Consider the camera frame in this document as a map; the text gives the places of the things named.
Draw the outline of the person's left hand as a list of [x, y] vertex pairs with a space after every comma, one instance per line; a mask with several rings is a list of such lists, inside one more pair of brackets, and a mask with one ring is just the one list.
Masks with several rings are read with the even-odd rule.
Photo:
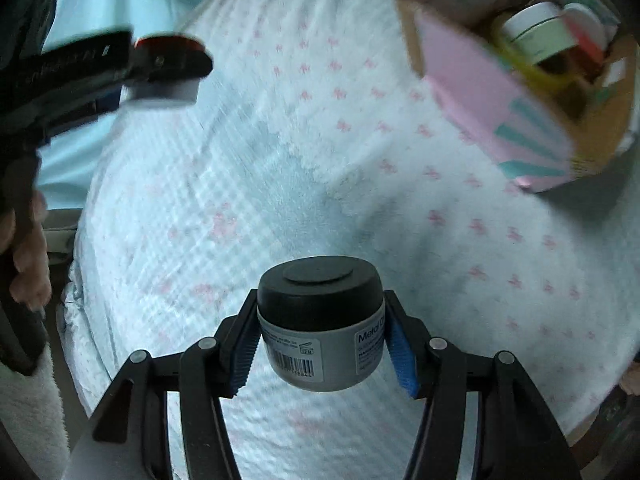
[[30, 205], [32, 226], [18, 243], [14, 242], [15, 212], [10, 210], [1, 216], [1, 252], [9, 248], [14, 250], [13, 266], [17, 272], [9, 292], [18, 304], [34, 312], [41, 310], [52, 294], [47, 240], [42, 227], [47, 213], [46, 199], [41, 192], [35, 191]]

